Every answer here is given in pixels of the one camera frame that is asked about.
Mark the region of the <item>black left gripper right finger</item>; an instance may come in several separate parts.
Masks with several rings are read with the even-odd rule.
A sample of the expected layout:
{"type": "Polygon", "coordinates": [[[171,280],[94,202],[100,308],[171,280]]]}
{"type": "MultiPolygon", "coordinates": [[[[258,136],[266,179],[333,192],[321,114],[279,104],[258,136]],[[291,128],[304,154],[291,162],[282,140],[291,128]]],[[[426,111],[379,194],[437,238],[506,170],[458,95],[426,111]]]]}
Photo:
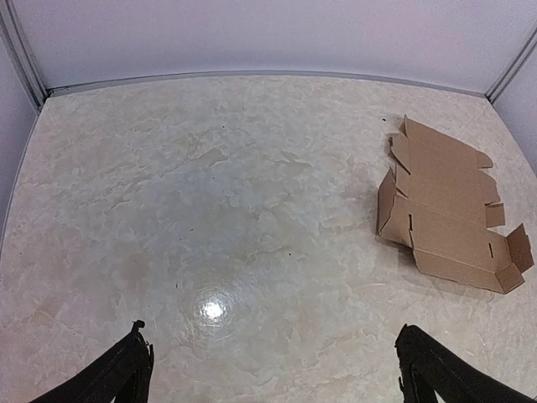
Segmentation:
{"type": "Polygon", "coordinates": [[[403,326],[395,348],[405,402],[533,400],[473,368],[415,325],[403,326]]]}

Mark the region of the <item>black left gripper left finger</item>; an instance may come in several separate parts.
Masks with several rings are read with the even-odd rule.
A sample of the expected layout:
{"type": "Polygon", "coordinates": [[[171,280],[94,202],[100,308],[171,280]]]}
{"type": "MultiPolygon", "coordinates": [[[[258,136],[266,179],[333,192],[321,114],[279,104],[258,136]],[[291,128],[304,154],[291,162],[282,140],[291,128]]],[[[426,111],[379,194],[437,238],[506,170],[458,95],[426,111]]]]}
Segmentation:
{"type": "Polygon", "coordinates": [[[130,332],[103,355],[36,402],[146,402],[154,368],[154,348],[137,320],[130,332]]]}

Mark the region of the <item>brown cardboard box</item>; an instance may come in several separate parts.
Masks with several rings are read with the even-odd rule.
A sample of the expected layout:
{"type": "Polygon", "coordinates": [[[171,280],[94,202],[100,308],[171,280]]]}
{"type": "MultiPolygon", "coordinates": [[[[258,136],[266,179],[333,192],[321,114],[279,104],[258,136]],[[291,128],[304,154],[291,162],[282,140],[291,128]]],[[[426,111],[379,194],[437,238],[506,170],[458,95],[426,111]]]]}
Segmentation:
{"type": "Polygon", "coordinates": [[[378,236],[411,248],[422,274],[499,294],[522,285],[531,245],[523,225],[494,230],[505,211],[490,157],[410,118],[388,145],[395,165],[378,189],[378,236]]]}

